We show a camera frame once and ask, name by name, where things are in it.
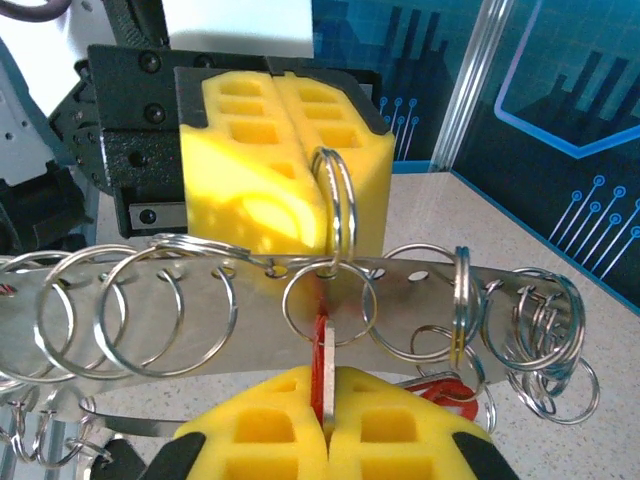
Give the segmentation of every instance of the metal plate with holes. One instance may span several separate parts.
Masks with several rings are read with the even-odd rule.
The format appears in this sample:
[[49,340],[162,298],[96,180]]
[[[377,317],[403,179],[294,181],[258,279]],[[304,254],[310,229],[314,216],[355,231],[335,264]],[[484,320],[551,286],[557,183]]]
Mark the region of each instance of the metal plate with holes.
[[[308,364],[311,346],[288,328],[282,316],[282,297],[295,272],[308,265],[310,259],[276,257],[275,262],[287,269],[287,273],[277,279],[267,277],[265,270],[247,262],[222,257],[153,259],[132,265],[124,272],[120,283],[131,321],[118,345],[118,352],[130,361],[141,362],[167,343],[176,323],[177,308],[171,285],[158,275],[166,270],[171,272],[183,292],[185,318],[179,337],[153,366],[166,369],[195,363],[226,329],[229,298],[223,282],[212,275],[216,268],[224,265],[235,290],[237,324],[220,353],[190,375],[288,369]],[[395,347],[408,350],[412,333],[421,325],[429,323],[451,328],[454,315],[454,270],[451,264],[396,259],[357,259],[355,263],[369,272],[376,272],[376,327]],[[92,321],[99,278],[113,266],[114,263],[83,264],[80,268],[68,270],[63,276],[78,318],[75,338],[66,358],[78,365],[89,364],[101,356],[93,335]],[[0,283],[12,285],[18,292],[13,297],[0,297],[0,360],[20,372],[34,372],[46,365],[43,353],[34,344],[33,325],[38,291],[48,271],[38,269],[0,274]],[[427,272],[428,275],[415,281],[413,274],[416,272]],[[559,289],[557,284],[531,276],[487,268],[472,268],[471,272],[482,285],[497,279],[504,282],[504,287],[491,297],[491,330],[497,346],[505,345],[507,332],[512,330],[512,309],[520,298],[518,290],[534,285],[540,294],[551,295]],[[292,288],[289,307],[298,327],[307,333],[312,331],[319,281],[324,285],[329,315],[335,324],[336,342],[362,331],[365,328],[363,308],[371,314],[371,302],[363,296],[362,280],[343,270],[333,279],[320,280],[310,272]],[[106,309],[111,338],[118,330],[121,317],[115,297],[111,295]],[[563,322],[569,321],[569,305],[559,298],[555,307],[558,309],[558,323],[562,326]],[[55,293],[49,296],[44,320],[50,341],[60,348],[67,335],[67,320],[62,302]],[[447,343],[445,337],[424,334],[416,342],[416,353],[431,352]],[[480,356],[488,381],[504,380],[502,364],[486,350],[480,338],[477,337],[472,346]],[[337,349],[336,363],[368,371],[408,375],[416,372],[414,365],[389,355],[369,336]],[[444,362],[429,367],[437,371],[447,370],[449,365]],[[465,379],[467,375],[467,380],[473,382],[475,374],[465,367],[463,362],[461,376]],[[114,366],[105,362],[100,368],[113,369]],[[56,376],[60,373],[57,369],[51,372]],[[82,416],[78,407],[80,398],[153,381],[157,380],[133,375],[115,381],[76,378],[56,385],[57,393],[47,400],[46,405],[57,410],[57,419],[77,421]],[[45,385],[31,391],[33,410],[43,407],[53,388]],[[23,389],[5,394],[0,400],[21,398],[24,394]],[[99,413],[97,418],[98,424],[114,431],[148,436],[171,435],[181,423],[102,416]]]

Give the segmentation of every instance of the silver ring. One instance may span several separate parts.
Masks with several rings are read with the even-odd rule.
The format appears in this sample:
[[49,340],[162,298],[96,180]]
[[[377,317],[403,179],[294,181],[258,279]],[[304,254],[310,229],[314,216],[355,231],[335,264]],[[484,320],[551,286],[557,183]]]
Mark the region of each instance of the silver ring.
[[[231,280],[229,280],[229,277],[227,276],[227,274],[224,272],[222,268],[218,268],[217,272],[220,276],[220,279],[225,285],[225,288],[227,291],[227,299],[229,301],[229,320],[227,322],[227,330],[223,334],[223,336],[220,337],[220,339],[209,349],[207,353],[205,353],[202,356],[202,358],[197,363],[190,365],[188,367],[179,368],[175,370],[160,371],[160,370],[151,370],[144,367],[141,368],[138,365],[135,365],[130,361],[128,361],[126,358],[124,358],[124,356],[120,354],[120,352],[115,348],[115,345],[113,344],[113,342],[111,342],[111,340],[107,336],[105,310],[107,305],[107,295],[109,293],[109,289],[111,285],[116,281],[120,272],[122,272],[129,265],[137,261],[144,260],[158,253],[169,252],[169,251],[176,252],[179,250],[174,248],[167,248],[167,247],[150,247],[146,250],[136,253],[135,255],[127,257],[124,260],[122,260],[120,263],[118,263],[111,270],[111,272],[109,272],[109,275],[100,286],[98,300],[96,302],[96,315],[93,320],[93,331],[94,331],[94,336],[96,338],[96,342],[98,343],[98,345],[100,346],[104,354],[107,356],[107,358],[109,358],[109,360],[111,360],[116,365],[121,366],[122,368],[126,368],[129,372],[136,373],[138,375],[142,375],[146,377],[152,377],[152,378],[167,378],[167,377],[183,375],[185,373],[191,372],[196,368],[204,365],[215,354],[217,354],[220,351],[220,349],[227,343],[229,338],[231,338],[231,335],[236,325],[237,316],[238,316],[238,305],[237,305],[236,295],[235,295],[235,291],[233,289]],[[175,286],[176,288],[175,290],[177,292],[176,298],[178,299],[178,301],[180,301],[181,290],[179,289],[176,282],[173,282],[173,286]]]
[[469,311],[469,297],[471,296],[471,272],[469,249],[456,247],[454,266],[456,270],[456,282],[453,289],[453,305],[455,315],[453,328],[451,329],[451,351],[449,363],[452,369],[460,366],[460,357],[463,356],[466,345],[466,334],[471,327],[471,315]]
[[36,263],[37,260],[60,260],[70,257],[72,254],[60,250],[41,250],[39,252],[23,253],[10,260],[3,261],[0,264],[0,273],[7,273],[16,270],[22,265],[28,265],[32,268],[44,268],[44,265]]
[[85,455],[91,455],[96,457],[102,457],[105,462],[112,463],[113,456],[111,452],[105,448],[99,447],[95,443],[90,442],[89,440],[82,438],[67,438],[64,441],[64,446],[67,447],[72,452],[81,452]]
[[520,385],[517,379],[515,379],[515,375],[512,372],[509,372],[509,383],[511,383],[512,387],[514,387],[518,392],[520,400],[540,418],[550,420],[551,422],[559,425],[577,425],[591,417],[600,403],[600,382],[598,381],[595,371],[584,358],[580,358],[579,364],[586,370],[589,375],[589,379],[591,380],[591,399],[589,401],[589,405],[573,418],[558,418],[555,414],[548,413],[539,408],[539,405],[537,405],[534,399],[524,391],[524,388],[522,388],[522,385]]
[[105,254],[131,255],[135,252],[136,252],[135,249],[131,247],[122,246],[122,245],[98,245],[95,247],[88,247],[82,250],[81,252],[76,253],[73,257],[62,260],[60,263],[58,263],[58,265],[56,265],[49,272],[49,274],[45,278],[44,287],[40,291],[40,294],[38,295],[38,302],[37,302],[38,314],[36,316],[36,323],[33,327],[33,333],[34,333],[36,345],[40,347],[40,350],[42,350],[42,352],[47,356],[47,359],[56,367],[62,370],[65,370],[67,372],[71,372],[55,380],[65,381],[78,375],[91,380],[119,380],[119,379],[130,376],[128,372],[123,372],[122,370],[101,370],[98,372],[96,370],[89,369],[87,367],[76,365],[73,362],[70,362],[69,360],[64,358],[64,355],[55,349],[55,347],[49,341],[46,335],[44,314],[45,314],[47,298],[49,296],[49,289],[51,288],[51,286],[53,286],[57,282],[58,276],[61,275],[63,271],[65,271],[66,269],[68,269],[73,265],[76,265],[77,263],[84,262],[88,259],[92,259],[100,255],[105,255]]
[[21,402],[12,402],[11,414],[16,424],[16,431],[11,436],[11,448],[13,453],[18,459],[24,463],[31,463],[36,459],[35,451],[27,453],[27,448],[24,444],[26,421],[24,417],[24,404]]
[[344,163],[344,160],[340,156],[338,152],[333,149],[326,147],[318,147],[313,152],[313,157],[311,160],[311,172],[313,175],[318,178],[320,162],[324,162],[324,165],[327,169],[327,176],[329,179],[329,188],[331,195],[331,206],[333,209],[333,221],[329,223],[330,226],[333,227],[333,241],[334,241],[334,251],[333,251],[333,263],[331,264],[331,268],[329,270],[330,275],[336,275],[338,273],[339,265],[342,262],[342,242],[343,242],[343,226],[344,222],[342,221],[342,201],[340,195],[340,187],[338,186],[338,179],[336,176],[336,171],[331,162],[335,162],[340,171],[340,176],[344,183],[344,189],[347,196],[347,208],[349,214],[349,238],[348,238],[348,248],[347,248],[347,262],[353,261],[353,257],[355,255],[355,246],[357,243],[357,227],[358,227],[358,218],[357,218],[357,210],[356,210],[356,195],[355,189],[353,187],[353,182],[351,181],[351,176],[349,175],[349,170]]
[[[520,345],[518,345],[519,350],[521,350],[520,353],[522,354],[522,356],[525,357],[525,360],[515,361],[498,352],[498,349],[494,345],[491,339],[491,335],[489,333],[489,318],[487,317],[484,319],[484,322],[482,324],[482,338],[485,346],[506,367],[513,370],[522,371],[522,372],[534,372],[538,370],[544,370],[554,365],[557,368],[558,363],[562,363],[567,358],[573,358],[579,355],[579,352],[582,348],[582,343],[583,343],[584,334],[585,334],[584,308],[581,306],[581,301],[578,298],[576,298],[576,296],[571,292],[572,284],[567,279],[564,279],[563,277],[559,277],[555,274],[550,274],[549,272],[539,270],[539,269],[520,269],[520,270],[514,270],[514,272],[516,273],[544,272],[544,274],[547,276],[551,275],[551,278],[550,278],[551,281],[554,281],[558,283],[561,287],[563,287],[571,303],[572,322],[571,322],[570,331],[567,334],[566,341],[562,346],[560,346],[559,348],[554,348],[552,349],[551,352],[544,354],[538,358],[531,359],[526,354],[526,351],[522,350]],[[525,288],[525,290],[521,295],[518,308],[516,308],[516,312],[514,314],[515,320],[516,320],[514,323],[517,329],[520,328],[521,321],[522,321],[522,315],[518,315],[518,312],[522,312],[522,305],[523,305],[524,299],[526,298],[529,292],[530,292],[530,289]],[[519,330],[516,331],[515,336],[521,340]]]
[[206,240],[182,233],[158,233],[147,242],[150,247],[166,247],[180,252],[190,252],[197,255],[222,256],[235,260],[242,260],[252,265],[269,268],[268,262],[259,260],[251,255],[251,250],[236,245],[230,245],[215,240]]
[[46,469],[58,469],[64,467],[77,455],[78,451],[80,450],[72,450],[60,460],[57,460],[55,462],[50,462],[45,458],[44,445],[47,439],[47,431],[49,429],[49,425],[51,425],[51,421],[53,420],[54,415],[55,412],[53,411],[42,412],[42,415],[38,419],[38,430],[36,432],[36,439],[33,443],[36,460]]
[[[294,321],[291,318],[291,312],[289,311],[289,296],[291,295],[291,289],[294,287],[294,285],[296,284],[296,282],[298,280],[300,280],[304,275],[306,275],[307,273],[314,271],[314,270],[320,270],[322,268],[325,267],[329,267],[333,264],[333,260],[324,260],[324,261],[319,261],[319,262],[314,262],[314,263],[310,263],[309,265],[307,265],[304,268],[301,268],[300,270],[298,270],[296,272],[296,274],[293,276],[293,278],[289,281],[289,283],[287,284],[286,288],[284,289],[284,293],[282,295],[282,315],[284,316],[285,320],[287,321],[287,324],[289,325],[289,328],[291,328],[291,330],[298,336],[313,342],[313,339],[306,335],[305,333],[303,333],[294,323]],[[364,320],[364,324],[365,324],[365,329],[362,330],[361,332],[359,332],[357,335],[347,339],[347,340],[342,340],[339,342],[336,342],[335,346],[336,347],[343,347],[345,345],[348,345],[354,341],[356,341],[357,339],[359,339],[360,337],[366,335],[367,333],[371,333],[373,332],[373,329],[375,328],[375,323],[376,320],[378,318],[378,297],[376,295],[375,289],[373,288],[373,284],[371,283],[371,279],[369,278],[369,276],[366,274],[366,272],[362,269],[360,269],[359,267],[352,265],[350,263],[345,263],[345,262],[340,262],[338,264],[338,269],[344,269],[347,270],[348,272],[354,273],[356,274],[358,277],[360,277],[362,279],[362,281],[365,284],[365,292],[368,291],[369,294],[371,295],[371,301],[373,302],[373,315],[369,316],[369,313],[367,312],[367,309],[364,305],[365,303],[365,295],[363,292],[363,298],[362,298],[362,319]]]
[[[60,299],[62,300],[62,304],[64,306],[65,313],[67,315],[67,337],[65,339],[65,343],[60,350],[61,355],[66,354],[71,347],[71,343],[73,342],[73,337],[75,336],[76,331],[76,312],[73,308],[73,304],[71,299],[64,291],[64,289],[57,283],[52,284],[49,288],[55,290]],[[0,373],[6,377],[12,378],[16,381],[23,382],[25,384],[53,384],[58,382],[65,382],[67,380],[71,380],[74,375],[71,373],[66,373],[64,375],[58,377],[44,377],[51,370],[53,370],[54,365],[47,364],[45,367],[42,367],[40,370],[37,370],[34,373],[29,375],[22,374],[13,370],[12,368],[8,368],[7,365],[0,364]]]
[[[439,325],[423,325],[419,327],[419,330],[421,332],[439,333],[440,335],[444,335],[448,339],[451,339],[451,337],[453,336],[451,334],[451,331]],[[470,402],[472,400],[475,400],[483,392],[487,382],[487,377],[484,373],[484,367],[482,366],[482,361],[480,360],[480,357],[478,357],[478,354],[475,352],[475,350],[473,350],[473,348],[471,348],[470,345],[465,345],[464,353],[469,362],[469,366],[476,373],[476,376],[478,377],[478,383],[476,385],[475,390],[473,390],[473,394],[469,395],[468,397],[459,397],[458,395],[441,394],[443,397],[449,398],[450,400],[455,400],[456,402]]]
[[[7,273],[10,271],[19,270],[20,267],[28,266],[31,268],[42,268],[43,266],[36,262],[36,260],[55,260],[61,259],[71,256],[69,252],[63,252],[58,250],[42,250],[39,252],[29,252],[23,255],[19,255],[14,258],[10,258],[5,260],[2,259],[2,263],[0,263],[0,273]],[[67,337],[65,339],[65,343],[62,346],[62,352],[67,353],[69,348],[71,347],[71,342],[73,341],[73,337],[75,335],[75,312],[73,310],[73,304],[71,303],[71,299],[68,297],[67,293],[60,287],[60,285],[56,284],[53,286],[53,289],[56,291],[65,308],[65,312],[67,314],[68,319],[68,329],[67,329]],[[9,393],[15,390],[21,389],[25,384],[33,384],[36,383],[33,381],[34,378],[43,377],[51,370],[53,370],[54,366],[47,364],[45,367],[37,370],[29,375],[21,374],[20,372],[13,371],[10,367],[8,368],[6,365],[2,363],[0,358],[0,377],[5,376],[7,379],[0,381],[0,392]]]
[[[543,385],[541,385],[540,381],[543,379],[539,372],[534,373],[524,373],[522,375],[522,381],[520,384],[522,385],[525,393],[531,398],[531,401],[536,405],[536,408],[540,412],[545,412],[550,415],[555,415],[557,412],[556,402],[553,397],[548,394]],[[545,404],[545,400],[549,403],[549,408]]]
[[496,407],[496,401],[491,395],[489,391],[489,387],[485,385],[484,393],[487,395],[488,403],[484,404],[484,408],[486,410],[486,418],[487,418],[487,426],[485,430],[489,435],[493,434],[496,431],[496,427],[498,426],[498,408]]
[[[389,252],[387,252],[386,254],[383,255],[383,258],[393,258],[396,257],[397,255],[400,255],[401,253],[405,253],[411,250],[427,250],[430,252],[435,252],[435,253],[439,253],[445,257],[447,257],[449,260],[451,260],[452,262],[456,262],[457,256],[454,255],[452,252],[450,252],[449,250],[442,248],[438,245],[431,245],[428,243],[411,243],[408,245],[402,245],[400,247],[394,248],[393,250],[390,250]],[[475,297],[476,297],[476,301],[478,304],[478,313],[482,313],[480,311],[480,307],[482,306],[482,300],[480,297],[480,292],[479,292],[479,288],[476,285],[476,282],[473,280],[472,277],[469,277],[469,281],[470,281],[470,285],[471,285],[471,289],[475,292]],[[478,327],[480,325],[480,319],[476,319],[475,321],[470,321],[469,324],[478,324]],[[473,336],[475,336],[475,334],[478,331],[478,327],[471,326],[468,325],[468,330],[466,332],[466,337],[465,337],[465,345],[468,345],[471,343],[471,341],[473,340]],[[415,353],[415,349],[410,350],[409,352],[406,352],[404,350],[401,350],[393,345],[391,345],[381,334],[380,332],[377,330],[377,328],[372,328],[371,329],[371,333],[370,333],[371,337],[373,338],[373,340],[380,345],[382,348],[384,348],[385,350],[387,350],[389,353],[391,353],[392,355],[394,355],[395,357],[399,358],[400,360],[403,360],[405,362],[408,363],[415,363],[415,364],[421,364],[421,363],[437,363],[437,362],[441,362],[443,360],[445,360],[448,356],[450,356],[451,354],[451,345],[449,345],[448,347],[444,347],[441,350],[438,350],[436,352],[433,353],[426,353],[426,354],[416,354]]]

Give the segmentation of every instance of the red plastic tag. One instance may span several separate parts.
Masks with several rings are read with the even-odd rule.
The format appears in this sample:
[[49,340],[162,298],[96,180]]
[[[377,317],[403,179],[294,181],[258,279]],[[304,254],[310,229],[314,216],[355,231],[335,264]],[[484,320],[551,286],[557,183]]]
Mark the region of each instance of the red plastic tag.
[[457,407],[460,409],[459,415],[467,420],[474,421],[478,415],[478,401],[461,402],[447,397],[446,395],[471,396],[473,390],[459,380],[441,380],[434,382],[429,388],[420,394],[436,405],[441,407]]
[[322,392],[324,390],[324,330],[327,316],[319,313],[316,317],[311,359],[311,408],[322,425]]

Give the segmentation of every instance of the speckled table surface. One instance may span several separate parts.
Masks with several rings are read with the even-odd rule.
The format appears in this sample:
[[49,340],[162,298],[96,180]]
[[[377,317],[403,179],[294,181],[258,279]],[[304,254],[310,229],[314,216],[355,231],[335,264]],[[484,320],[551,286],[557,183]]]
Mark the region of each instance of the speckled table surface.
[[[142,245],[144,241],[136,238],[126,243]],[[385,250],[412,242],[448,249],[466,245],[473,265],[537,266],[575,283],[587,311],[584,356],[600,379],[598,411],[578,426],[555,425],[535,417],[509,384],[501,382],[491,389],[498,406],[494,440],[521,478],[640,478],[640,422],[636,417],[640,410],[636,363],[640,362],[636,348],[640,318],[451,174],[394,176]],[[107,197],[101,199],[98,243],[125,243],[118,235]],[[101,397],[99,405],[101,410],[124,415],[190,418],[269,375],[258,372],[156,383]],[[578,371],[558,401],[559,413],[577,413],[588,402],[589,388],[587,375]],[[147,459],[165,442],[132,440]]]

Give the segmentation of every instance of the yellow foam gripper pad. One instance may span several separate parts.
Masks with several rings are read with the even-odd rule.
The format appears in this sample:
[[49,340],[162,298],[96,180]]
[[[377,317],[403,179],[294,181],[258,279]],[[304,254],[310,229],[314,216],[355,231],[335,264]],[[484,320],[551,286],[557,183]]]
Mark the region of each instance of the yellow foam gripper pad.
[[207,440],[188,480],[472,480],[452,435],[489,440],[477,425],[349,367],[336,371],[327,450],[298,367],[246,390],[176,433]]
[[342,155],[355,186],[357,253],[380,255],[393,135],[372,133],[344,92],[311,78],[212,75],[177,72],[189,233],[256,253],[332,251],[327,177],[318,184],[310,171],[324,145]]

